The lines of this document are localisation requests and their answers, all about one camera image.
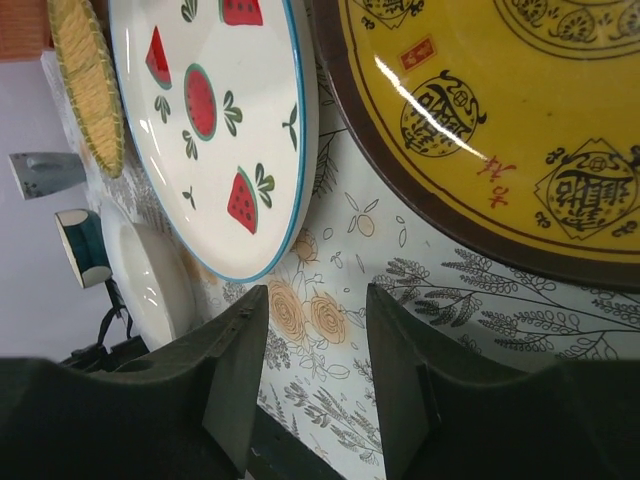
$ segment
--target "blue rim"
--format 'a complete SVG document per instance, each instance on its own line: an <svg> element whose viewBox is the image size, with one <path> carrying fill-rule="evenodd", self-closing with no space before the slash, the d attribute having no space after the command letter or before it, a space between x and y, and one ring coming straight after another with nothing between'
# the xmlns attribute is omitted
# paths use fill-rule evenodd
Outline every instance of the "blue rim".
<svg viewBox="0 0 640 480"><path fill-rule="evenodd" d="M111 25L114 25L113 23L113 16L112 16L112 12L113 12L113 8L112 8L112 4L115 2L116 0L109 0L109 23ZM184 241L184 239L182 238L182 235L180 235L180 232L178 231L178 229L175 227L173 220L171 220L171 218L169 217L169 215L167 214L167 210L166 208L164 208L164 205L162 204L162 199L160 198L160 195L157 195L158 197L158 201L160 202L160 205L162 206L162 209L164 210L165 214L167 214L167 218L169 218L169 222L171 223L171 226L173 227L173 231L176 233L176 235L178 236L178 238L180 239L180 241L182 242L182 244L185 246L185 248L194 256L198 259L198 261L200 261L200 263L202 263L202 265L204 265L207 270L209 270L211 273L213 273L216 277L225 280L227 282L235 282L235 283L251 283L251 282L255 282L256 280L259 280L260 278L264 277L265 275L267 275L271 270L274 269L274 267L278 264L278 262L282 259L282 257L284 256L285 249L287 248L287 246L289 245L289 242L291 241L291 237L294 234L294 229L296 227L296 223L298 220L298 214L300 212L300 203L302 202L302 193L304 191L304 178L305 178L305 173L306 173L306 169L307 169L307 105L306 105L306 101L305 101L305 86L304 86L304 72L303 72L303 65L302 65L302 59L301 59L301 55L300 55L300 44L298 41L298 29L296 28L296 22L295 22L295 18L294 18L294 14L293 14L293 8L291 7L291 0L282 0L282 6L284 8L285 11L285 15L287 17L287 24L289 26L289 37L291 38L291 45L293 47L293 64L294 64L294 68L296 70L296 84L298 87L298 118L299 118L299 125L300 125L300 139L299 139L299 145L298 145L298 185L297 185L297 191L296 191L296 198L293 204L293 211L291 213L291 217L289 218L289 225L287 227L287 231L285 233L284 236L284 240L282 242L282 244L280 245L280 248L278 249L278 252L276 253L275 257L273 258L273 260L271 260L271 262L269 262L269 264L262 269L259 273L253 275L252 277L248 277L248 278L232 278L232 277L227 277L225 275L222 275L218 272L216 272L213 268L211 268L209 265L207 265L204 261L202 261L202 259L198 256L198 254L196 252L194 252L191 247L188 245L187 242ZM116 61L117 58L121 58L118 56L116 50L117 47L115 45L115 41L111 40L111 47L113 48L113 53L114 53L114 64L116 67L116 75L118 77L118 84L121 83L121 79L120 79L120 67L118 66L118 62ZM122 97L122 105L124 107L125 113L127 115L127 119L129 118L129 109L127 107L127 102L126 102L126 98L125 95L121 95ZM140 154L140 149L138 148L138 144L136 143L136 139L135 136L133 135L133 132L131 133L131 138L133 140L133 144L136 147L136 152L138 153L138 157L141 159L142 163L142 167L145 171L145 174L147 175L147 178L149 179L149 183L151 183L151 186L154 187L153 185L153 180L151 179L151 176L149 175L149 172L147 170L147 166L145 165L145 162L142 161L142 155Z"/></svg>

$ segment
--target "white bowl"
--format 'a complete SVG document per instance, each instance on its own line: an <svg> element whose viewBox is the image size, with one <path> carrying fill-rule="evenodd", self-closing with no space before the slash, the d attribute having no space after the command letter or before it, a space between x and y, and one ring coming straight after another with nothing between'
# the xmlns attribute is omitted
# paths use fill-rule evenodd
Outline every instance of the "white bowl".
<svg viewBox="0 0 640 480"><path fill-rule="evenodd" d="M111 200L103 201L101 218L113 277L149 350L187 333L195 318L195 300L169 238L132 223Z"/></svg>

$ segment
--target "grey wall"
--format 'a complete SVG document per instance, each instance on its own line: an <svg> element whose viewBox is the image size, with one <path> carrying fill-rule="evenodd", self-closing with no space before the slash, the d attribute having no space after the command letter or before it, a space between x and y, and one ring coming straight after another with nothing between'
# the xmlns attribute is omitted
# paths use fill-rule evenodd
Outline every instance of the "grey wall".
<svg viewBox="0 0 640 480"><path fill-rule="evenodd" d="M53 214L85 208L82 188L25 201L7 154L69 151L39 62L0 63L0 356L67 357L95 342L110 303L75 279ZM108 343L124 340L114 322Z"/></svg>

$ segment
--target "circular emblem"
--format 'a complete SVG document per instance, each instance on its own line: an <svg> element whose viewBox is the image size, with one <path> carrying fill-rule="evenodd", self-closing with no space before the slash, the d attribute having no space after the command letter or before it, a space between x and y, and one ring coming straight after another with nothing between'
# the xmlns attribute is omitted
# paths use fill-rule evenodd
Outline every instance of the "circular emblem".
<svg viewBox="0 0 640 480"><path fill-rule="evenodd" d="M402 109L400 131L407 149L444 157L461 148L487 120L469 86L443 70L420 85Z"/></svg>
<svg viewBox="0 0 640 480"><path fill-rule="evenodd" d="M413 4L414 0L363 0L363 4L372 15L383 20L399 17Z"/></svg>
<svg viewBox="0 0 640 480"><path fill-rule="evenodd" d="M640 51L640 0L494 0L503 20L532 47L596 60Z"/></svg>
<svg viewBox="0 0 640 480"><path fill-rule="evenodd" d="M562 160L549 180L546 204L571 238L584 240L629 213L637 195L629 163L599 141Z"/></svg>

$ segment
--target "brown rim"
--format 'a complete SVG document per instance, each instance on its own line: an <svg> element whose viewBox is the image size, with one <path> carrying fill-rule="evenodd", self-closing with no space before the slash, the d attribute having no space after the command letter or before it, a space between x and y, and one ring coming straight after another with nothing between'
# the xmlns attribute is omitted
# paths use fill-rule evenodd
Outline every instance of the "brown rim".
<svg viewBox="0 0 640 480"><path fill-rule="evenodd" d="M348 0L312 2L320 57L340 113L360 150L405 204L453 240L506 265L556 280L640 292L640 265L570 257L510 240L458 213L425 190L404 168L398 168L398 161L369 117L353 78L341 28L341 1Z"/></svg>

